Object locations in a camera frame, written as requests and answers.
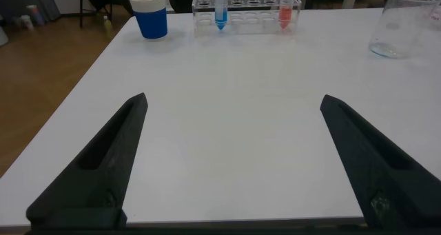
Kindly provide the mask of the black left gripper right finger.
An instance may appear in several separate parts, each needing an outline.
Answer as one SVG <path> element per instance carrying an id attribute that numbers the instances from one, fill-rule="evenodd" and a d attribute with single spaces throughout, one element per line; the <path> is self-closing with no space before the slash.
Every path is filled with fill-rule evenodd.
<path id="1" fill-rule="evenodd" d="M 440 227 L 438 178 L 344 101 L 324 95 L 320 111 L 369 227 Z"/>

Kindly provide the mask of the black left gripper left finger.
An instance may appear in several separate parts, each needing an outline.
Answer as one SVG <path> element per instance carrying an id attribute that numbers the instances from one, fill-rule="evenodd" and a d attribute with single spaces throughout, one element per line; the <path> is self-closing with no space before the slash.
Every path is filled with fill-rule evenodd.
<path id="1" fill-rule="evenodd" d="M 128 99 L 26 210 L 33 228 L 120 228 L 147 99 Z"/>

